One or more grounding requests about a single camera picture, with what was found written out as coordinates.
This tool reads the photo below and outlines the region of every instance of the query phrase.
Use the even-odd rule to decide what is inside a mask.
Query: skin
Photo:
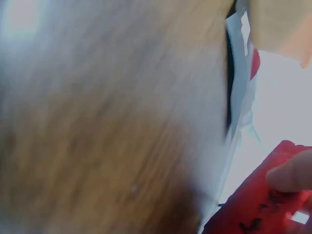
[[[302,152],[281,166],[271,170],[267,174],[267,181],[272,188],[281,192],[298,192],[312,190],[312,151]],[[304,207],[303,212],[312,214],[312,197]],[[311,234],[312,219],[305,225],[292,223],[289,234]]]

